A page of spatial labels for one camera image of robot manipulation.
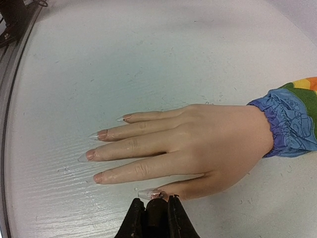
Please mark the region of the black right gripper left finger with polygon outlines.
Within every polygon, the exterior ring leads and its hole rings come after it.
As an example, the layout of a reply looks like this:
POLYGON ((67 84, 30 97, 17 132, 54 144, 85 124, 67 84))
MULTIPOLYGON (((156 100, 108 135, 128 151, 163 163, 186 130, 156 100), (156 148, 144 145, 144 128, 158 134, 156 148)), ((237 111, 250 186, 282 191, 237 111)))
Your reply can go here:
POLYGON ((144 238, 145 210, 140 198, 134 198, 115 238, 144 238))

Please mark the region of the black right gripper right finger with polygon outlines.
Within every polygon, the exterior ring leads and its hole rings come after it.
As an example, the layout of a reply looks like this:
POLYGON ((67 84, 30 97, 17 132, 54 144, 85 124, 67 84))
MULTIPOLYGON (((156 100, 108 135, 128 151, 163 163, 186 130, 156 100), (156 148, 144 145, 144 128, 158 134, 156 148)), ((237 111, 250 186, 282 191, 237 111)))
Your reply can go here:
POLYGON ((200 238, 178 195, 171 195, 169 197, 167 214, 171 238, 200 238))

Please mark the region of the black nail polish brush cap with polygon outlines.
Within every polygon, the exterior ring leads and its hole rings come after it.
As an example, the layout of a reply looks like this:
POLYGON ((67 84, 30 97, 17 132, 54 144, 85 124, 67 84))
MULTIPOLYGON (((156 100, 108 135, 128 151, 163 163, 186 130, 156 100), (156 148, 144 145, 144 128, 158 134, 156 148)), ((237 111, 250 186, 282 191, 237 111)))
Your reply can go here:
POLYGON ((146 238, 169 237, 167 201, 164 200, 164 197, 165 194, 159 192, 146 206, 146 238))

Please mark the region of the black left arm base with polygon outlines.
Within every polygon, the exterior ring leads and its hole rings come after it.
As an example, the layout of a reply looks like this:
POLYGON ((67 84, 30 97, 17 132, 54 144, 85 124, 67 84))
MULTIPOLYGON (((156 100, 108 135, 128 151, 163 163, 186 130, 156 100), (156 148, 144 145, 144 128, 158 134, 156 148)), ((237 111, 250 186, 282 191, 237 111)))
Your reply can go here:
POLYGON ((5 29, 0 34, 0 48, 22 37, 38 7, 48 7, 48 2, 32 0, 25 4, 23 0, 0 1, 0 14, 5 23, 5 29))

